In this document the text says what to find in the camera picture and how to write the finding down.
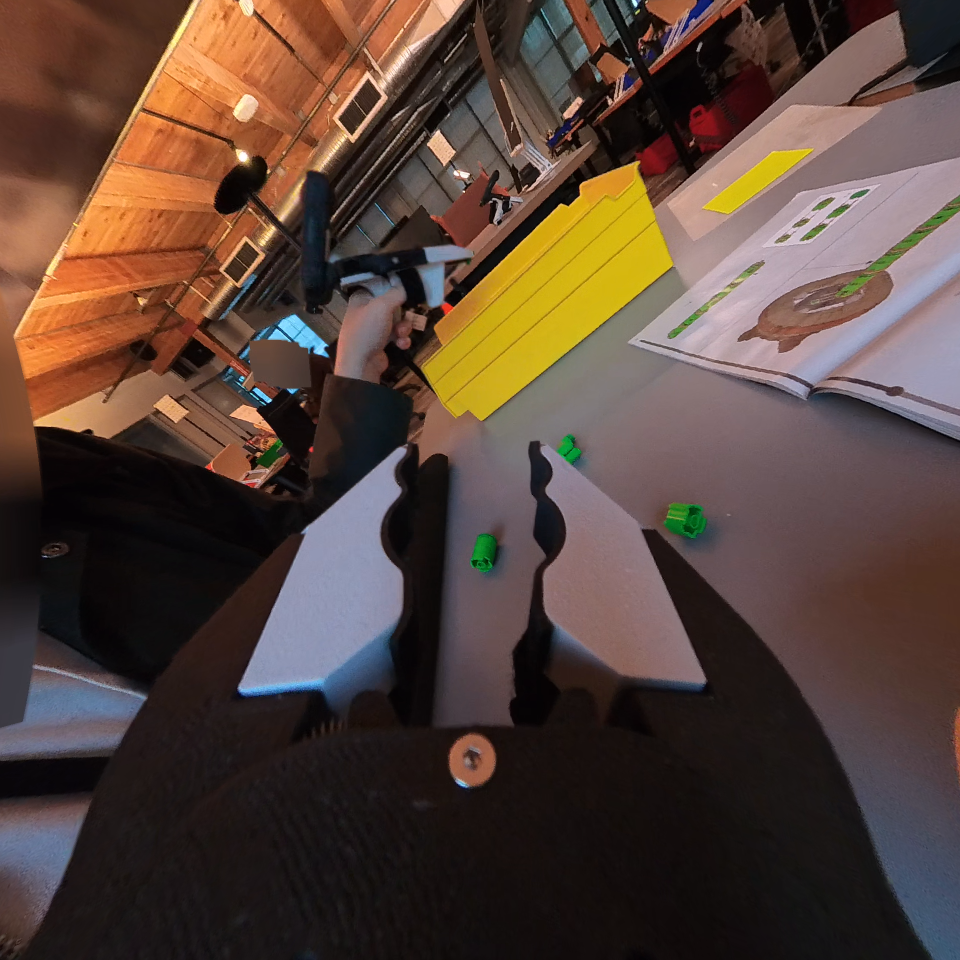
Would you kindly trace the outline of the black floor lamp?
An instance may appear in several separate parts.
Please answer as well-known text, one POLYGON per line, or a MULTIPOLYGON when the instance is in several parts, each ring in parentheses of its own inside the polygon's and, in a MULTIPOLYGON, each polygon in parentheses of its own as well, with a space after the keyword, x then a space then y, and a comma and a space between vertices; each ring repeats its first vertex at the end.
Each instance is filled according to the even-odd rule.
POLYGON ((302 245, 291 230, 259 198, 269 174, 267 160, 256 154, 234 166, 221 180, 214 198, 213 208, 221 215, 234 214, 252 204, 282 236, 300 253, 302 245))

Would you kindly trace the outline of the yellow plastic bin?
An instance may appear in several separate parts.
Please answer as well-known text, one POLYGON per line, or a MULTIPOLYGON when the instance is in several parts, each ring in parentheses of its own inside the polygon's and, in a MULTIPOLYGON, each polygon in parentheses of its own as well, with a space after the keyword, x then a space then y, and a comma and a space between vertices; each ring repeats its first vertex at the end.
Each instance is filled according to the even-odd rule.
POLYGON ((426 378, 483 421, 672 266, 640 165, 587 180, 437 322, 426 378))

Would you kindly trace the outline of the grey desk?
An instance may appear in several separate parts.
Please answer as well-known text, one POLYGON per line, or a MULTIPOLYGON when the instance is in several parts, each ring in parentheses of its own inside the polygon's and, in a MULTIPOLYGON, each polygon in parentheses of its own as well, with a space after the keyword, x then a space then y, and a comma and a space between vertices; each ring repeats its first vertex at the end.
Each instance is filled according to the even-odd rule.
POLYGON ((958 157, 958 83, 863 126, 692 241, 656 208, 674 269, 485 421, 426 415, 451 468, 434 719, 506 724, 510 644, 542 552, 530 441, 575 435, 581 471, 639 522, 702 505, 678 551, 756 630, 818 715, 918 936, 958 958, 958 442, 833 394, 796 399, 629 339, 800 192, 958 157), (479 534, 493 570, 471 567, 479 534))

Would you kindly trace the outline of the white and black device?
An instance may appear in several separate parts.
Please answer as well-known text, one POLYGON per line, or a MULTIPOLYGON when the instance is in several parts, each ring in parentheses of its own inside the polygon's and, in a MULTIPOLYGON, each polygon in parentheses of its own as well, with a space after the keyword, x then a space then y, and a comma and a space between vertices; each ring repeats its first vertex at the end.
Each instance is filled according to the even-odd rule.
POLYGON ((488 223, 499 225, 513 208, 523 204, 523 198, 511 194, 506 188, 498 185, 500 172, 494 170, 487 175, 486 185, 479 200, 479 207, 485 209, 488 223))

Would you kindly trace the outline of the open instruction booklet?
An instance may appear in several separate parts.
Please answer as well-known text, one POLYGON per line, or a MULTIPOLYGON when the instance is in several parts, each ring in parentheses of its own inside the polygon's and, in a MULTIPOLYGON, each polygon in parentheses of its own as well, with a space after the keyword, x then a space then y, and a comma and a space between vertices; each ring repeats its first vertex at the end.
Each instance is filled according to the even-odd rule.
POLYGON ((959 159, 798 193, 630 339, 959 437, 959 159))

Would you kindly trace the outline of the person's left hand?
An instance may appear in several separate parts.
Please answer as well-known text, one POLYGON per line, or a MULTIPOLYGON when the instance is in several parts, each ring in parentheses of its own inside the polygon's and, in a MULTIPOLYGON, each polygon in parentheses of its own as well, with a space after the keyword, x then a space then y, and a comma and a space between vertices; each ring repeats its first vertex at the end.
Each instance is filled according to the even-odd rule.
POLYGON ((378 385, 387 371, 386 348, 411 347, 412 323, 405 318, 405 291, 390 287, 374 296, 360 289, 351 294, 337 341, 334 374, 378 385))

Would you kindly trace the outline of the person's grey pants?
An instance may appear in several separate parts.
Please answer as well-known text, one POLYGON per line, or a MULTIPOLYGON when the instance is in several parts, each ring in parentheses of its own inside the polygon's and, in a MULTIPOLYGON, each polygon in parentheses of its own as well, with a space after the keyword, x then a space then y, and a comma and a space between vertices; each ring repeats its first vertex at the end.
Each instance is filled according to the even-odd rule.
POLYGON ((2 958, 40 926, 146 690, 40 633, 23 720, 1 733, 2 958))

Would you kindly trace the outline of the wooden workbench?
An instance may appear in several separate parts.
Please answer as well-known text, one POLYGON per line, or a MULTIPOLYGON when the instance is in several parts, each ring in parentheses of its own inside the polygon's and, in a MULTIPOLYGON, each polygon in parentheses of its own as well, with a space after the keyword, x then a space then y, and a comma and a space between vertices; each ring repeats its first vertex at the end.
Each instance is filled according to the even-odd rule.
MULTIPOLYGON (((685 10, 678 22, 666 33, 666 43, 661 54, 648 65, 650 75, 654 76, 666 69, 667 65, 691 46, 694 46, 702 35, 712 29, 716 23, 731 17, 745 4, 745 1, 711 2, 702 9, 701 16, 697 18, 690 16, 691 13, 696 11, 695 7, 685 10)), ((548 146, 558 152, 562 145, 573 142, 583 127, 594 126, 606 121, 635 96, 644 93, 645 90, 642 80, 638 78, 627 88, 622 88, 622 83, 617 80, 613 92, 616 93, 616 96, 608 100, 603 111, 594 111, 593 114, 588 114, 583 106, 580 107, 573 120, 564 122, 557 128, 555 134, 547 140, 548 146)))

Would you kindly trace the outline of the person's black jacket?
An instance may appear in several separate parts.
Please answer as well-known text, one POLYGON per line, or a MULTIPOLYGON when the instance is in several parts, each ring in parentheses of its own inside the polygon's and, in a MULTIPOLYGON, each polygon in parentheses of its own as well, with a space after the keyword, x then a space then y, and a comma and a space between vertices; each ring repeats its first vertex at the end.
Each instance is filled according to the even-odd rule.
POLYGON ((126 443, 34 431, 39 628, 141 684, 320 512, 311 495, 274 497, 126 443))

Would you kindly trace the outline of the white ceiling vent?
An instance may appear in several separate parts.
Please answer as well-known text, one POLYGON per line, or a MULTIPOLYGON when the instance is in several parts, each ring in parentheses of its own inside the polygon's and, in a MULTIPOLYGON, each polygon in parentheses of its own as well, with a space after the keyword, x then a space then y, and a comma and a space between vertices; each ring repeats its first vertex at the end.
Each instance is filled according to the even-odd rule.
POLYGON ((265 258, 264 249, 251 237, 244 236, 223 262, 220 273, 235 287, 242 288, 249 277, 256 273, 265 258))
POLYGON ((333 115, 333 122, 349 142, 356 142, 388 100, 377 78, 366 72, 333 115))

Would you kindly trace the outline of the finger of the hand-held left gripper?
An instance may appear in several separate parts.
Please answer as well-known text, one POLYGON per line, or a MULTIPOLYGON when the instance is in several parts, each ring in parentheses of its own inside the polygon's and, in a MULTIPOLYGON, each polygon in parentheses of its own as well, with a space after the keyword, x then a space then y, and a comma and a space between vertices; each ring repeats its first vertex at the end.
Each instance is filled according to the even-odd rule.
POLYGON ((445 298, 451 266, 470 262, 474 252, 455 245, 421 246, 389 252, 391 285, 402 287, 404 306, 436 308, 445 298))

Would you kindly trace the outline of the silver air duct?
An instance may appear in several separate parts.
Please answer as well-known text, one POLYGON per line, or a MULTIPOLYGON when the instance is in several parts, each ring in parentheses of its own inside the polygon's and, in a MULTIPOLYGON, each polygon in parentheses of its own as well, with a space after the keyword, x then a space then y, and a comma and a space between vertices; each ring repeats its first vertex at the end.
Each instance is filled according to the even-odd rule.
MULTIPOLYGON (((329 177, 334 177, 344 169, 356 147, 369 135, 378 122, 389 116, 390 108, 397 101, 402 91, 413 82, 417 73, 426 63, 428 56, 434 52, 440 41, 450 33, 451 23, 462 14, 466 6, 466 2, 421 2, 414 10, 401 31, 391 42, 386 53, 379 60, 378 70, 368 71, 374 78, 378 79, 384 90, 387 91, 387 102, 354 143, 345 137, 339 126, 336 126, 333 122, 332 117, 331 126, 327 133, 319 139, 318 147, 309 154, 304 169, 291 181, 289 189, 276 206, 275 215, 291 233, 296 233, 302 223, 302 188, 306 173, 317 171, 327 174, 329 177)), ((348 90, 342 96, 334 114, 358 82, 360 82, 360 79, 355 83, 353 89, 348 90)), ((259 225, 249 235, 241 235, 238 230, 229 234, 228 239, 233 242, 233 249, 230 254, 244 236, 250 237, 254 243, 264 250, 266 253, 264 260, 269 260, 286 242, 282 234, 270 223, 266 223, 259 225)), ((237 299, 241 297, 243 290, 250 283, 250 279, 255 278, 261 270, 262 265, 248 278, 242 288, 235 287, 221 273, 221 279, 210 292, 208 299, 200 305, 201 312, 198 315, 197 323, 218 320, 228 314, 237 299)))

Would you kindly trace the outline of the person's left forearm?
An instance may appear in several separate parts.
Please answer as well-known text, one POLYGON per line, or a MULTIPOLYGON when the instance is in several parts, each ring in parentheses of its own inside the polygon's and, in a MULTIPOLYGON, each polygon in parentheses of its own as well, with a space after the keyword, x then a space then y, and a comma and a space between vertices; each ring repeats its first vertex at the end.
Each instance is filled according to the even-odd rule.
POLYGON ((407 442, 411 398, 378 383, 331 374, 321 393, 309 476, 350 489, 407 442))

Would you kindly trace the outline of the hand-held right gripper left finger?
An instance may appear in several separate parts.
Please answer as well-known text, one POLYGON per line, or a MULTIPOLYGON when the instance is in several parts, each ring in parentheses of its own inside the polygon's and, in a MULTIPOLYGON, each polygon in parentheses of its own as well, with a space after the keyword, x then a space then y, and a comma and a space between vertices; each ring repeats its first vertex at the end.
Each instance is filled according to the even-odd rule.
POLYGON ((304 531, 239 695, 317 693, 344 718, 366 691, 431 725, 445 581, 450 462, 408 443, 304 531))

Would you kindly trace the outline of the brown chair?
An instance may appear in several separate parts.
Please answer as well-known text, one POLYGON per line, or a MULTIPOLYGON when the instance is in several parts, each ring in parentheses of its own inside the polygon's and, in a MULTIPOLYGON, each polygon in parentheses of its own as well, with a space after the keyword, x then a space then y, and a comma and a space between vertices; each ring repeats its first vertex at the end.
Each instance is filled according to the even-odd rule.
POLYGON ((431 216, 431 219, 450 237, 452 244, 462 248, 471 247, 474 239, 489 225, 489 203, 481 203, 487 185, 486 179, 474 181, 444 214, 431 216))

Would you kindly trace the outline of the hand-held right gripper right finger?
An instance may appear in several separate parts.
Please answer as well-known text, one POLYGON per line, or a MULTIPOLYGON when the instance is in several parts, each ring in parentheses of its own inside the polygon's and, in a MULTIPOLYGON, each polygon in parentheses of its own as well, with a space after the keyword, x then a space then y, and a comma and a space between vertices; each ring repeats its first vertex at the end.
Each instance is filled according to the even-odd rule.
POLYGON ((513 723, 545 723, 570 690, 601 716, 624 690, 702 693, 704 668, 641 523, 556 450, 533 440, 528 453, 543 559, 512 652, 513 723))

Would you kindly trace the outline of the yellow paper card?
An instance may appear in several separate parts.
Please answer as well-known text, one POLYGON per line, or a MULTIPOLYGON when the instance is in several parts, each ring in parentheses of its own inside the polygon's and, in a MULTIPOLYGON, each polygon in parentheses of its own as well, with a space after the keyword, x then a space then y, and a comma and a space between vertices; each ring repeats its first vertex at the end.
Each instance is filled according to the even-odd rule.
POLYGON ((703 210, 729 215, 787 174, 809 155, 812 148, 773 150, 703 206, 703 210))

